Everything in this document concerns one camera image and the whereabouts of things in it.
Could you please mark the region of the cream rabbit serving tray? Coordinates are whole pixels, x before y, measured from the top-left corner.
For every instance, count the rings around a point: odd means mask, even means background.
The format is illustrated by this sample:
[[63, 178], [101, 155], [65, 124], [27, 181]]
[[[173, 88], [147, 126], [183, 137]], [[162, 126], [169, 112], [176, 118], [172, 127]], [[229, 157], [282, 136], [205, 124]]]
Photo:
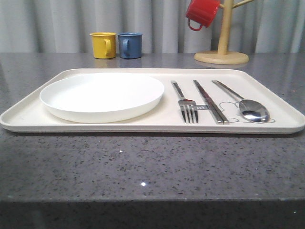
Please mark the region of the cream rabbit serving tray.
[[[132, 73], [150, 76], [164, 85], [160, 102], [149, 112], [110, 123], [78, 123], [51, 114], [40, 100], [51, 83], [88, 73]], [[198, 123], [186, 124], [171, 80], [186, 99], [197, 104]], [[218, 80], [245, 99], [264, 105], [267, 123], [253, 123], [240, 113], [239, 99], [212, 82]], [[178, 132], [233, 134], [291, 134], [303, 130], [304, 115], [245, 72], [233, 69], [93, 68], [61, 72], [1, 114], [0, 124], [13, 132]]]

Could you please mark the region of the grey curtain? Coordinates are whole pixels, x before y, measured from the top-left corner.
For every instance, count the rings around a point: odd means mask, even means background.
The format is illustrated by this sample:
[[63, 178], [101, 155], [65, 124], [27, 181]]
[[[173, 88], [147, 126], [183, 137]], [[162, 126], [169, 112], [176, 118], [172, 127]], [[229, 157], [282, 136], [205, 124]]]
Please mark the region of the grey curtain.
[[[187, 0], [3, 0], [1, 52], [92, 52], [92, 32], [140, 32], [144, 53], [215, 50], [222, 14], [208, 28], [187, 25]], [[255, 0], [233, 10], [229, 50], [305, 50], [302, 0]]]

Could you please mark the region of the wooden mug tree stand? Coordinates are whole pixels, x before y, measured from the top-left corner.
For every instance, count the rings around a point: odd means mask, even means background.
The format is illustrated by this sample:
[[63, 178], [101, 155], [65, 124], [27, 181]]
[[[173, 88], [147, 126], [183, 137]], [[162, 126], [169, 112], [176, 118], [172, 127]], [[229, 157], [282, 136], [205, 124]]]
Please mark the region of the wooden mug tree stand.
[[223, 8], [222, 25], [220, 37], [218, 42], [218, 49], [216, 51], [198, 52], [194, 55], [194, 59], [200, 62], [212, 64], [243, 64], [249, 62], [248, 55], [241, 52], [228, 51], [231, 22], [233, 16], [233, 9], [252, 2], [252, 0], [242, 0], [234, 4], [233, 0], [225, 0], [224, 4], [220, 5]]

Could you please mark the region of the red enamel mug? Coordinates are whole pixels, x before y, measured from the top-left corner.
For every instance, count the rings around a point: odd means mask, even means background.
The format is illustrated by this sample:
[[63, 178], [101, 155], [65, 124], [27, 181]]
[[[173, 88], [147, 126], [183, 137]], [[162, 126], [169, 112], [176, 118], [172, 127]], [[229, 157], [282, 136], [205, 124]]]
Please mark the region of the red enamel mug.
[[[219, 0], [192, 0], [185, 15], [189, 28], [193, 31], [200, 31], [202, 27], [209, 27], [220, 8], [220, 4]], [[200, 24], [200, 26], [198, 28], [192, 27], [191, 21]]]

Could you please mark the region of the steel fork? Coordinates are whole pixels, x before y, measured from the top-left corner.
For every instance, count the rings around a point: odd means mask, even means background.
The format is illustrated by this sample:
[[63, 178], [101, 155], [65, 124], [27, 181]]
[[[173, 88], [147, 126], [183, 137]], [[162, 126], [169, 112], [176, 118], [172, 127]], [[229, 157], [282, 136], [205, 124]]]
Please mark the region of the steel fork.
[[186, 124], [197, 124], [198, 123], [198, 110], [197, 104], [194, 100], [186, 99], [178, 83], [171, 80], [171, 84], [176, 90], [180, 100], [178, 105], [180, 107], [181, 115]]

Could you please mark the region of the yellow enamel mug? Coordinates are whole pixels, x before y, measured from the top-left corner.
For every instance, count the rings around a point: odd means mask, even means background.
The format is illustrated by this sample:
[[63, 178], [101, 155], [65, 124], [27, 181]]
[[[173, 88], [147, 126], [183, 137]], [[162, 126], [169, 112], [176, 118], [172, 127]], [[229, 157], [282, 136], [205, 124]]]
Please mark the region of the yellow enamel mug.
[[116, 33], [93, 32], [90, 36], [94, 58], [112, 59], [116, 57]]

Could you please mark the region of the white round plate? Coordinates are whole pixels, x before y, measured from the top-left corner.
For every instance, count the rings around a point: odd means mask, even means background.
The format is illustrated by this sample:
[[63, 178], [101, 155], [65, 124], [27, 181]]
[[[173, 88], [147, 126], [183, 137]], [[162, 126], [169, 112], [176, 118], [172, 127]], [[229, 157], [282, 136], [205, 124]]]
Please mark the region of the white round plate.
[[141, 116], [161, 100], [164, 85], [132, 73], [88, 73], [51, 83], [40, 93], [47, 110], [78, 123], [110, 123]]

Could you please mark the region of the steel spoon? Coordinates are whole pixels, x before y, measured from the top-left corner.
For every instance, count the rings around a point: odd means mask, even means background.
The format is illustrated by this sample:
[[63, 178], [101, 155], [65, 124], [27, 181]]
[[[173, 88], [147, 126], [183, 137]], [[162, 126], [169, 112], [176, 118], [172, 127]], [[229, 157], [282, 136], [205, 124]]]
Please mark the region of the steel spoon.
[[243, 98], [241, 95], [218, 80], [212, 80], [212, 82], [228, 92], [231, 96], [239, 99], [238, 107], [244, 119], [260, 124], [267, 123], [270, 120], [269, 111], [261, 103]]

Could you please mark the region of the blue enamel mug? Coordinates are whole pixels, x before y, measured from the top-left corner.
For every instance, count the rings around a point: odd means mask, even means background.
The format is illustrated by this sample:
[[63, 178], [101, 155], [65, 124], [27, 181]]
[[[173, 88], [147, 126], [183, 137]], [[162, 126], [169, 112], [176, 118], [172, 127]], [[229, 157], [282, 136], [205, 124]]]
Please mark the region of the blue enamel mug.
[[137, 59], [142, 56], [142, 34], [139, 32], [118, 33], [120, 57]]

